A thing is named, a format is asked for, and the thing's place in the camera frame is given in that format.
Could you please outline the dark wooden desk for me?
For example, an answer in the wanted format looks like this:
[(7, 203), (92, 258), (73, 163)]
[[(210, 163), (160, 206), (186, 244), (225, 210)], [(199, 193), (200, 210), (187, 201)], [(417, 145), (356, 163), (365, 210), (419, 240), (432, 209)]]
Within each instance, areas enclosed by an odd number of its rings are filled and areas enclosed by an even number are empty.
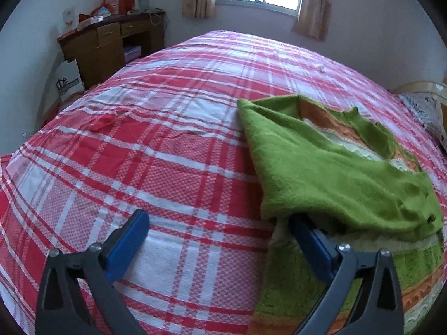
[(58, 37), (66, 61), (76, 61), (86, 89), (104, 82), (127, 62), (125, 50), (140, 47), (146, 57), (164, 48), (166, 12), (112, 15), (82, 30)]

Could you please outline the beige right curtain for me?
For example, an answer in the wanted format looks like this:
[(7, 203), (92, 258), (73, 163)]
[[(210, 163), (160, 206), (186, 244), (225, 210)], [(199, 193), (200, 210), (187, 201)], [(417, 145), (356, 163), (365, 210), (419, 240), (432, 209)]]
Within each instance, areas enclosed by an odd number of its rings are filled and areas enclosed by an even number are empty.
[(325, 42), (332, 14), (332, 0), (301, 0), (293, 31)]

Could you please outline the grey patterned pillow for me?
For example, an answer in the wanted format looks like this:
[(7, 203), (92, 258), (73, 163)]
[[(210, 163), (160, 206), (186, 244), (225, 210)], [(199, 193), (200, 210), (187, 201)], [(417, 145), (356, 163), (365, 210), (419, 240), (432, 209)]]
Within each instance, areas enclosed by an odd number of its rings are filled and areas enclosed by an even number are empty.
[(446, 130), (436, 110), (433, 95), (425, 92), (403, 93), (398, 95), (403, 104), (413, 113), (424, 130), (446, 153)]

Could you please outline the red bag on desk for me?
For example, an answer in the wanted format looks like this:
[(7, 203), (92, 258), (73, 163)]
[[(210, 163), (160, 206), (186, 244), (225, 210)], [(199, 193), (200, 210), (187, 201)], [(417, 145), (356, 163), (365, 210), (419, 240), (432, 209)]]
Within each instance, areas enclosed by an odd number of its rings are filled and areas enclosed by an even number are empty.
[(129, 11), (138, 9), (136, 5), (135, 0), (102, 0), (101, 4), (89, 14), (78, 14), (79, 22), (95, 16), (127, 15)]

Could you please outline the cream round headboard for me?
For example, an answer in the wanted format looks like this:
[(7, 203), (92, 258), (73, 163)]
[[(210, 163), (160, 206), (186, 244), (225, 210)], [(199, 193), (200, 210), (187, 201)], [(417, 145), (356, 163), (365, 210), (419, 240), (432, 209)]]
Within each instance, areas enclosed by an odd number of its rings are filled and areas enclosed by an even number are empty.
[(432, 80), (405, 83), (391, 90), (394, 95), (403, 95), (406, 105), (418, 113), (443, 112), (446, 106), (446, 84)]

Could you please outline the white paper shopping bag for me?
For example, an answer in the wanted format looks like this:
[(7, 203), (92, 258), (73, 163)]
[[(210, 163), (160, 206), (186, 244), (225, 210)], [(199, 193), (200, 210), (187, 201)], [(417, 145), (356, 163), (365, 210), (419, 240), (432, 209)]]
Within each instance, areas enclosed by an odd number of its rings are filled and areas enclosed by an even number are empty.
[(81, 80), (77, 60), (63, 61), (56, 69), (55, 86), (62, 102), (71, 96), (84, 93), (85, 88)]

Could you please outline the red white plaid bedsheet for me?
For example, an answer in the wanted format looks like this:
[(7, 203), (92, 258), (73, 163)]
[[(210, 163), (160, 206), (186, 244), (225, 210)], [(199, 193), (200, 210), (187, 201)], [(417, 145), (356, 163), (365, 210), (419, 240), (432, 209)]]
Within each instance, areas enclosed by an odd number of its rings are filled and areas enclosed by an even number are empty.
[(238, 101), (304, 95), (381, 123), (429, 174), (446, 156), (395, 95), (308, 49), (214, 31), (136, 61), (1, 158), (1, 298), (35, 331), (46, 257), (103, 242), (144, 209), (149, 233), (116, 289), (149, 334), (250, 334), (274, 225)]

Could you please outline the green knitted sweater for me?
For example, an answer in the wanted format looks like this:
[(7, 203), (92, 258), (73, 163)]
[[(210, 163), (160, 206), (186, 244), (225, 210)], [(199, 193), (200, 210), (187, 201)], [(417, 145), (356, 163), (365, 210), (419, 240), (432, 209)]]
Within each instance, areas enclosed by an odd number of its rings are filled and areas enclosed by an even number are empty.
[(357, 108), (238, 101), (274, 225), (250, 334), (416, 334), (444, 287), (444, 216), (417, 157)]

